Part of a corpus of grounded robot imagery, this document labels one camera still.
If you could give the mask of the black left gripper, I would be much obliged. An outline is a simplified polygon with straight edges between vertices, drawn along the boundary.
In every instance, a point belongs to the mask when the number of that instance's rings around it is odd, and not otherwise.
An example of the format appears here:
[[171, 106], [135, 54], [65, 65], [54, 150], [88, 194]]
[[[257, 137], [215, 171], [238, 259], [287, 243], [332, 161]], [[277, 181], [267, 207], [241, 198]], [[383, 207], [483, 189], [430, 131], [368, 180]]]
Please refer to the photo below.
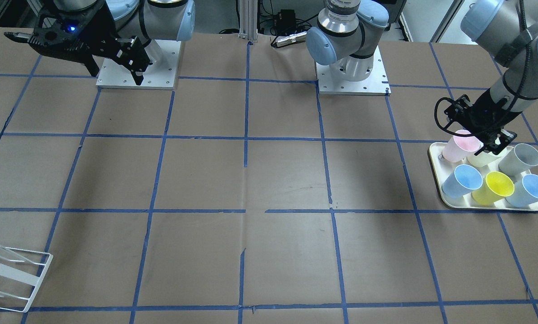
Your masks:
[[[517, 112], [512, 110], [514, 103], [509, 98], [501, 98], [498, 101], [493, 100], [490, 90], [485, 91], [474, 103], [469, 113], [469, 124], [463, 129], [470, 131], [470, 135], [481, 141], [479, 148], [480, 154], [491, 153], [500, 154], [502, 149], [501, 141], [514, 141], [517, 133], [505, 130], [505, 125], [517, 117]], [[450, 135], [452, 132], [444, 128], [444, 131]]]

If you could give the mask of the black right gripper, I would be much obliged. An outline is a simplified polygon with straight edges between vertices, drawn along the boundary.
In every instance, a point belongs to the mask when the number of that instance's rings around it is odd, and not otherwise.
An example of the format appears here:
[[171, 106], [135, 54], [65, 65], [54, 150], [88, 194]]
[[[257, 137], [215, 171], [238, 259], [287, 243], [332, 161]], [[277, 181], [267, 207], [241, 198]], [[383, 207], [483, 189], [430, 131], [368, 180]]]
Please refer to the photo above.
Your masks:
[[100, 68], [94, 57], [109, 58], [131, 72], [137, 86], [151, 64], [137, 36], [122, 38], [104, 0], [45, 0], [32, 34], [5, 31], [4, 36], [28, 44], [45, 57], [84, 64], [91, 76]]

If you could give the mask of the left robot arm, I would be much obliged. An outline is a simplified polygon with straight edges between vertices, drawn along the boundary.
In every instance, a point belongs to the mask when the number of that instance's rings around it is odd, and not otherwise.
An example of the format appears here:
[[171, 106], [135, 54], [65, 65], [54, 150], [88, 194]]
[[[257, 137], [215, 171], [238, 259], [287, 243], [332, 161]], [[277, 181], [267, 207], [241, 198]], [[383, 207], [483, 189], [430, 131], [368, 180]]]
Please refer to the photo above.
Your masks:
[[[309, 54], [340, 86], [369, 78], [389, 13], [373, 0], [329, 0], [306, 34]], [[506, 68], [475, 102], [450, 100], [444, 114], [476, 137], [479, 152], [499, 154], [515, 138], [505, 130], [538, 100], [538, 0], [479, 0], [460, 23], [471, 41]]]

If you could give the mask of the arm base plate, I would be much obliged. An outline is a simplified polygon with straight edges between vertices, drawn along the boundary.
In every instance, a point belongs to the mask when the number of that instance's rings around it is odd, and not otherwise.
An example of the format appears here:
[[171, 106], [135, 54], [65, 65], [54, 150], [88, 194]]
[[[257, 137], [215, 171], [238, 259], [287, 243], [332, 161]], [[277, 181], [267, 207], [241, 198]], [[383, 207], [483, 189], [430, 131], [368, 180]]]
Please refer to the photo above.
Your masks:
[[315, 63], [315, 68], [322, 94], [384, 96], [391, 93], [379, 47], [369, 58], [346, 57], [334, 64]]
[[145, 48], [151, 63], [137, 85], [130, 71], [106, 58], [96, 86], [111, 89], [174, 90], [178, 64], [184, 43], [174, 40], [152, 40]]

